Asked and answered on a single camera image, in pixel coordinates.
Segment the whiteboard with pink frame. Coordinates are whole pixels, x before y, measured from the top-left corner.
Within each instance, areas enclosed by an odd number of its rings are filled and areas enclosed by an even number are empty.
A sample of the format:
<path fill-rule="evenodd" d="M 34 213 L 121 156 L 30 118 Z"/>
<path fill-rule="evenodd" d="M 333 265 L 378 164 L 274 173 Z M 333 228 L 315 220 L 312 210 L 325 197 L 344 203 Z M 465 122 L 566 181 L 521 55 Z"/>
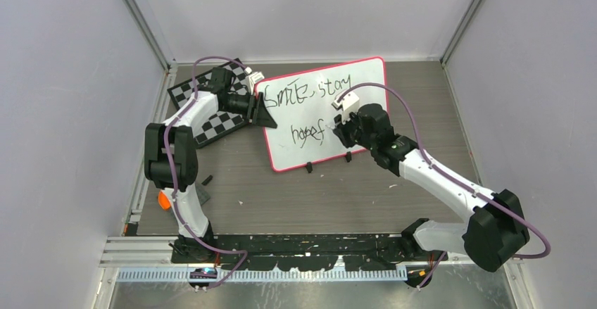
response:
<path fill-rule="evenodd" d="M 277 123 L 277 128 L 263 130 L 272 169 L 284 172 L 363 151 L 362 146 L 346 148 L 333 134 L 334 118 L 340 112 L 332 102 L 365 82 L 385 84 L 383 58 L 328 65 L 259 82 L 255 90 Z"/>

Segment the black marker cap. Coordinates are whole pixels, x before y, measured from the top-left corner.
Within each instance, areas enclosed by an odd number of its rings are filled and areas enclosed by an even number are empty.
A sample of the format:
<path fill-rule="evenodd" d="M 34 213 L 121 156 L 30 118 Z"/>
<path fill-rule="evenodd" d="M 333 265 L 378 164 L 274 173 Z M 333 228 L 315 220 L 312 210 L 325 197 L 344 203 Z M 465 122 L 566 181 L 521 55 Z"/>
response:
<path fill-rule="evenodd" d="M 209 184 L 209 183 L 212 181 L 212 179 L 213 179 L 213 176 L 212 176 L 212 175 L 209 175 L 209 176 L 207 176 L 207 178 L 205 178 L 205 180 L 204 180 L 204 181 L 202 181 L 202 183 L 201 183 L 201 184 L 202 184 L 203 186 L 207 186 L 207 185 L 208 185 L 208 184 Z"/>

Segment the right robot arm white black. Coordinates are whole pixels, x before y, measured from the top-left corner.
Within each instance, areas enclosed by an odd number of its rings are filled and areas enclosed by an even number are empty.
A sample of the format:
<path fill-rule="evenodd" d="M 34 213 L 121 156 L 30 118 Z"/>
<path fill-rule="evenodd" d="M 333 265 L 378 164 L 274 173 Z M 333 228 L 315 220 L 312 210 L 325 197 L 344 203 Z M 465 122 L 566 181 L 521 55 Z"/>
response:
<path fill-rule="evenodd" d="M 529 242 L 529 230 L 521 223 L 522 206 L 513 192 L 496 193 L 440 164 L 415 141 L 395 133 L 378 103 L 334 102 L 332 106 L 338 112 L 332 131 L 345 147 L 367 149 L 378 166 L 422 187 L 462 220 L 417 220 L 402 231 L 406 257 L 419 260 L 429 251 L 459 253 L 483 270 L 495 272 Z"/>

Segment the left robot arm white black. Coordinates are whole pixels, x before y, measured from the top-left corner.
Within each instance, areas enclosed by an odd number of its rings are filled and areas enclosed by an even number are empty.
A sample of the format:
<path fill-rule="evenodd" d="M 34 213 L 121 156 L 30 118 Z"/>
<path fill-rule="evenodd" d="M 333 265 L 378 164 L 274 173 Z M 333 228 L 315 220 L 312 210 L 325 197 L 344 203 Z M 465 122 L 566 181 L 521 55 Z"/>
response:
<path fill-rule="evenodd" d="M 162 191 L 174 213 L 179 233 L 175 248 L 189 252 L 200 263 L 210 261 L 215 253 L 229 251 L 217 248 L 210 221 L 199 201 L 195 142 L 198 132 L 218 112 L 240 115 L 256 126 L 277 127 L 264 98 L 254 90 L 264 80 L 263 73 L 245 65 L 240 68 L 248 84 L 245 94 L 233 91 L 233 70 L 214 67 L 203 82 L 195 76 L 191 78 L 191 96 L 174 115 L 163 122 L 150 123 L 145 129 L 145 177 Z"/>

